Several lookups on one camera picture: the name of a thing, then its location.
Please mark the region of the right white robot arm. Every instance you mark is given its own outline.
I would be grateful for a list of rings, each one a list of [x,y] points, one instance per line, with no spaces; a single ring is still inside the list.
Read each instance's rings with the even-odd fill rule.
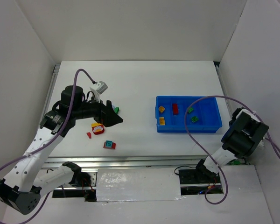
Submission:
[[[230,161],[250,156],[263,140],[269,126],[245,108],[238,108],[229,122],[229,129],[222,137],[222,146],[204,160],[200,160],[195,171],[199,175],[214,178],[219,168]]]

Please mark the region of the yellow lego plate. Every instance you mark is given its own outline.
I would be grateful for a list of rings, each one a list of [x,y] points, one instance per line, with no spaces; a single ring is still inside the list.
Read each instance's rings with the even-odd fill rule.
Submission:
[[[166,122],[165,122],[165,118],[164,117],[159,117],[159,125],[160,126],[165,126]]]

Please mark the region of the red yellow lego brick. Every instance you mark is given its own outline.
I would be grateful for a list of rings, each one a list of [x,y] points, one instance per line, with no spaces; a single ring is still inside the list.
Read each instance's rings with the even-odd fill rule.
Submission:
[[[172,113],[173,113],[173,115],[179,114],[178,104],[176,104],[176,103],[172,104]]]

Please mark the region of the green teal lego stack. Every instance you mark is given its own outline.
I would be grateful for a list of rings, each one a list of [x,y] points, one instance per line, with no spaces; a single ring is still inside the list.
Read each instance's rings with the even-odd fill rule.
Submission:
[[[196,123],[199,120],[199,118],[197,116],[193,116],[191,118],[192,123]]]

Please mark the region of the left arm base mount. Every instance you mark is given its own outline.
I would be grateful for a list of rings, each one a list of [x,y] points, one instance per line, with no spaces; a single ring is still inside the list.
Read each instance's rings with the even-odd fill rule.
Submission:
[[[96,202],[97,172],[88,172],[89,177],[84,177],[80,183],[75,185],[64,184],[56,188],[52,193],[52,198],[79,198],[85,202]]]

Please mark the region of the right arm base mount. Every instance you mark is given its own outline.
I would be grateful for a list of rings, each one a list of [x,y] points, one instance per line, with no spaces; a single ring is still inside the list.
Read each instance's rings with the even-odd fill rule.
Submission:
[[[182,196],[203,195],[207,190],[209,190],[209,194],[223,193],[221,180],[218,175],[214,178],[209,178],[197,173],[190,166],[177,167],[174,173],[179,177]]]

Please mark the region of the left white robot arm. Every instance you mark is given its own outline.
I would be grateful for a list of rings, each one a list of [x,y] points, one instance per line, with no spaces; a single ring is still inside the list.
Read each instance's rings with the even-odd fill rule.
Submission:
[[[87,118],[94,118],[105,127],[123,122],[110,100],[106,104],[94,98],[87,101],[83,88],[65,87],[61,99],[44,115],[36,136],[23,157],[0,179],[0,200],[27,215],[36,208],[45,194],[63,184],[76,187],[89,185],[91,176],[70,161],[41,177],[37,176],[51,152],[75,126],[76,120]]]

